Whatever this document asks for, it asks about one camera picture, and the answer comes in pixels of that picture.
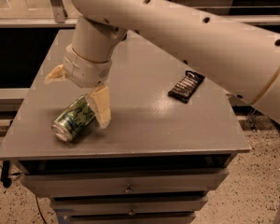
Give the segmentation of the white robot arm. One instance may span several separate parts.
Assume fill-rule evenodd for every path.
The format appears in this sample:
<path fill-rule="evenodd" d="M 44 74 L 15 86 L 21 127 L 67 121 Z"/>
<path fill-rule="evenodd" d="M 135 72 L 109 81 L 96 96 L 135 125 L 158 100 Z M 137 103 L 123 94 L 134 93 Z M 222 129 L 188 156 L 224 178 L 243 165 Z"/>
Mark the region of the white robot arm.
<path fill-rule="evenodd" d="M 90 89 L 102 127 L 115 46 L 133 31 L 280 125 L 280 34 L 166 0 L 71 0 L 80 16 L 63 64 L 45 78 Z"/>

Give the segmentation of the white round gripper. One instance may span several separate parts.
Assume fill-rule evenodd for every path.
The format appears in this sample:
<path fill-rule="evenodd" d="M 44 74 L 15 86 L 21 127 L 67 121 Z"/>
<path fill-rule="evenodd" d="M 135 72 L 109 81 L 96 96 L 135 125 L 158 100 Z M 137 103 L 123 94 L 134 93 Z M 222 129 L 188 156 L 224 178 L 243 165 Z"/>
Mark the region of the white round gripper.
<path fill-rule="evenodd" d="M 104 82 L 108 78 L 111 64 L 111 61 L 95 63 L 85 60 L 69 45 L 65 50 L 63 65 L 54 67 L 44 78 L 44 83 L 50 84 L 69 78 L 80 88 L 95 87 L 86 95 L 86 101 L 100 127 L 105 129 L 111 120 L 111 109 L 109 88 Z"/>

